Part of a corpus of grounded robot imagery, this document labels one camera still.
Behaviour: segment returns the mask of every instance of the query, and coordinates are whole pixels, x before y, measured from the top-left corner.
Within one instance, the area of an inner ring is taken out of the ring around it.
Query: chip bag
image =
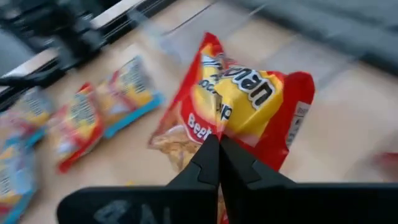
[[[84,84],[49,122],[58,168],[66,172],[102,138],[104,123],[91,84]]]
[[[163,99],[150,84],[140,56],[103,80],[96,92],[106,125],[106,138],[158,107]]]
[[[10,135],[35,143],[44,135],[44,126],[54,112],[49,97],[39,88],[27,90],[17,102],[0,116],[2,128]]]
[[[205,38],[149,146],[180,172],[210,134],[226,134],[279,170],[315,92],[310,74],[285,75],[239,65],[216,36]],[[218,222],[227,222],[219,200]]]
[[[36,191],[34,152],[18,138],[0,151],[0,223],[17,223]]]

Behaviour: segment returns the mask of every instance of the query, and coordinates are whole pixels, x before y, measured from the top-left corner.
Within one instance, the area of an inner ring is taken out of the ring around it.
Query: blue snack bag
[[[49,97],[39,88],[27,90],[0,117],[2,128],[11,130],[9,136],[35,143],[44,136],[47,121],[54,112]]]
[[[34,151],[10,138],[0,150],[0,223],[16,223],[27,208],[37,185]]]

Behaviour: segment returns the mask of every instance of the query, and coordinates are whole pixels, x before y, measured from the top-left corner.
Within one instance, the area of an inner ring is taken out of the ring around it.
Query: brand logo
[[[248,94],[248,99],[256,110],[275,92],[275,87],[268,79],[249,68],[230,68],[221,78],[232,78],[232,82]]]
[[[212,133],[210,127],[203,127],[195,121],[195,115],[193,115],[193,113],[190,113],[188,116],[188,127],[191,128],[191,131],[202,140],[206,140],[207,136]]]
[[[198,82],[198,85],[200,85],[205,90],[209,91],[211,94],[215,94],[216,91],[214,90],[214,86],[218,83],[219,80],[220,80],[219,75],[210,75],[209,80],[207,79],[200,80]]]
[[[208,55],[202,54],[201,55],[201,64],[204,67],[215,67],[219,71],[223,70],[222,59],[224,58],[224,54],[219,54],[217,57],[210,57]]]
[[[218,111],[220,112],[221,115],[221,121],[228,120],[232,114],[232,107],[222,103],[220,105],[220,110]]]
[[[141,217],[138,216],[136,217],[135,214],[139,214],[140,213],[139,210],[141,210]],[[140,207],[132,206],[129,202],[125,200],[115,200],[107,204],[105,207],[95,212],[94,219],[101,224],[120,224],[120,223],[126,223],[126,218],[128,217],[128,215],[132,215],[130,216],[130,218],[132,218],[132,221],[138,221],[134,223],[171,224],[169,207],[163,208],[163,216],[162,216],[163,222],[158,222],[157,218],[155,217],[149,205],[142,204]],[[123,222],[119,221],[122,217],[125,218]]]

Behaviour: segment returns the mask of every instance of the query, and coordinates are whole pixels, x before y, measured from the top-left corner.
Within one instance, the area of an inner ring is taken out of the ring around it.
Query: crumpled plastic packaging
[[[96,92],[106,125],[106,138],[111,138],[163,102],[163,96],[152,86],[140,56],[135,56],[104,79]]]
[[[180,172],[210,134],[227,135],[260,161],[279,170],[315,93],[306,72],[254,70],[205,38],[149,146],[168,155]],[[227,222],[219,200],[218,221]]]
[[[58,169],[66,172],[81,156],[89,153],[104,133],[104,122],[98,108],[95,89],[84,84],[49,121]]]
[[[39,88],[27,90],[14,105],[0,115],[0,127],[10,136],[35,143],[42,139],[45,126],[54,112],[50,98]]]
[[[0,148],[0,223],[17,223],[37,189],[31,145],[17,137]]]

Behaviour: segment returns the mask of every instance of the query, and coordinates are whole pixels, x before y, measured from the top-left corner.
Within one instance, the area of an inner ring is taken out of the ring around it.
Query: black device
[[[67,3],[55,0],[18,0],[9,3],[7,18],[19,30],[31,30],[39,37],[50,37],[49,47],[58,51],[62,70],[79,66],[95,56],[106,43],[89,21],[78,17]]]
[[[145,0],[137,3],[134,8],[146,17],[152,17],[175,1],[176,0]],[[18,3],[16,0],[9,2],[12,2],[13,4]],[[7,5],[5,10],[12,11],[13,8],[14,6],[9,7]],[[85,36],[85,38],[90,36],[92,39],[99,39],[100,41],[95,41],[98,45],[102,45],[104,42],[111,44],[137,27],[137,24],[132,23],[129,16],[127,16],[128,11],[125,11],[100,28],[93,30],[90,26],[87,26],[90,18],[86,16],[86,12],[84,10],[81,10],[80,7],[75,7],[72,11],[80,18],[78,19],[80,22],[77,23],[77,27],[84,28],[83,30],[88,30],[88,32],[84,32],[83,36]],[[66,73],[65,70],[62,69],[63,66],[59,63],[59,60],[59,58],[53,59],[30,74],[1,77],[0,85],[9,86],[9,88],[0,91],[0,111],[8,109],[28,88],[32,86],[41,86],[45,88],[62,78]]]
[[[214,135],[168,185],[81,189],[60,202],[57,218],[59,224],[212,224],[219,184],[230,224],[398,221],[397,184],[295,183]]]

